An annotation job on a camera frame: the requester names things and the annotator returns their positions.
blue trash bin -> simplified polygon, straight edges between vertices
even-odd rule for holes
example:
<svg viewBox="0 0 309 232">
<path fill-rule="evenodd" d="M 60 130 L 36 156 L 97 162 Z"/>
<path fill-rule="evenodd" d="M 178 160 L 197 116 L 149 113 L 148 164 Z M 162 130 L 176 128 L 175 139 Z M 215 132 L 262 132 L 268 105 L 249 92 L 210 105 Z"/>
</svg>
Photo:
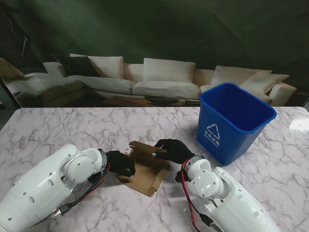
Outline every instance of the blue trash bin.
<svg viewBox="0 0 309 232">
<path fill-rule="evenodd" d="M 232 83 L 200 95 L 197 140 L 222 164 L 243 155 L 276 111 Z"/>
</svg>

white marble surface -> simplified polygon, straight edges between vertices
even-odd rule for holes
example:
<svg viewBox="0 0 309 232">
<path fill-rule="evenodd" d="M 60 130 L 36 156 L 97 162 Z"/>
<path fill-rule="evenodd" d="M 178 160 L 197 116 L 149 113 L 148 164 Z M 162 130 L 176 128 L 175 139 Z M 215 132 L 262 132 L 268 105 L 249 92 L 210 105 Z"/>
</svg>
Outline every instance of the white marble surface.
<svg viewBox="0 0 309 232">
<path fill-rule="evenodd" d="M 276 110 L 277 117 L 247 153 L 225 169 L 262 202 L 282 231 L 309 232 L 309 114 L 298 107 Z M 195 140 L 198 113 L 191 107 L 19 109 L 0 132 L 0 199 L 14 180 L 68 143 L 125 152 L 133 140 L 154 145 L 174 138 L 209 157 Z M 195 231 L 174 175 L 169 173 L 150 198 L 108 174 L 98 190 L 64 217 L 31 231 Z"/>
</svg>

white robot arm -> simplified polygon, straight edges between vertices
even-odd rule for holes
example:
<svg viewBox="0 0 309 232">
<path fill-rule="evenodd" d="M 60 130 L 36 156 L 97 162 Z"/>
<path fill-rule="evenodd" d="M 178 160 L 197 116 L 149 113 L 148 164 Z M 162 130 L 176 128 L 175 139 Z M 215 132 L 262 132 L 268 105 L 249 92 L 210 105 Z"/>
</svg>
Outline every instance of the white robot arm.
<svg viewBox="0 0 309 232">
<path fill-rule="evenodd" d="M 267 210 L 224 169 L 211 171 L 202 156 L 192 157 L 184 169 L 196 195 L 224 232 L 281 232 Z M 220 205 L 214 199 L 222 199 Z"/>
<path fill-rule="evenodd" d="M 103 151 L 84 151 L 65 145 L 18 179 L 0 202 L 0 232 L 24 232 L 47 217 L 58 217 L 58 207 L 76 184 L 107 165 Z"/>
</svg>

dark pillow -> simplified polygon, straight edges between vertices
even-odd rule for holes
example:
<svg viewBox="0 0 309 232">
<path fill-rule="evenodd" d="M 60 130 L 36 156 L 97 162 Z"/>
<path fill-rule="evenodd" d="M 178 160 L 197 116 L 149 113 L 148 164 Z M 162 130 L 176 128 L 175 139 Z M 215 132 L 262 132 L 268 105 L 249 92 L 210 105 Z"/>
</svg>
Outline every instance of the dark pillow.
<svg viewBox="0 0 309 232">
<path fill-rule="evenodd" d="M 66 76 L 97 76 L 95 68 L 92 66 L 88 57 L 66 57 L 52 54 L 52 56 L 63 66 Z"/>
</svg>

cardboard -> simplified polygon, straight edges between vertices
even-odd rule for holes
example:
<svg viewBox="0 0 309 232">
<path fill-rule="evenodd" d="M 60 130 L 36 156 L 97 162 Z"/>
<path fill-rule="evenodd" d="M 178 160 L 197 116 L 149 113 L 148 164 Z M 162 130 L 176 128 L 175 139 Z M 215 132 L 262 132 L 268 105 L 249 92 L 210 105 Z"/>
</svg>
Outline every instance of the cardboard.
<svg viewBox="0 0 309 232">
<path fill-rule="evenodd" d="M 124 185 L 147 196 L 152 196 L 159 189 L 167 170 L 170 169 L 166 160 L 155 158 L 152 153 L 165 152 L 165 150 L 136 141 L 129 145 L 133 149 L 129 156 L 135 162 L 135 175 L 130 178 L 117 174 L 116 177 Z"/>
</svg>

